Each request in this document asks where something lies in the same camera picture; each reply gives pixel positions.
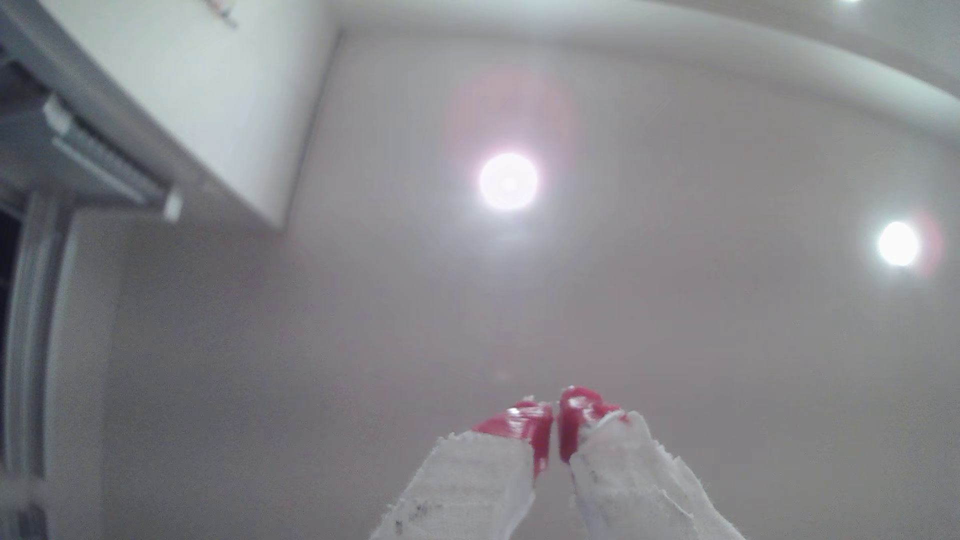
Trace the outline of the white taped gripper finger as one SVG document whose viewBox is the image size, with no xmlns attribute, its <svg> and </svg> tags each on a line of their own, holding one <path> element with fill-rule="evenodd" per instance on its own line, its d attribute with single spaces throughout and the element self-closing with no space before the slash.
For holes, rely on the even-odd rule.
<svg viewBox="0 0 960 540">
<path fill-rule="evenodd" d="M 560 395 L 559 457 L 586 539 L 743 539 L 690 466 L 642 414 L 570 386 Z"/>
<path fill-rule="evenodd" d="M 510 539 L 532 508 L 554 424 L 547 401 L 522 399 L 441 437 L 370 539 Z"/>
</svg>

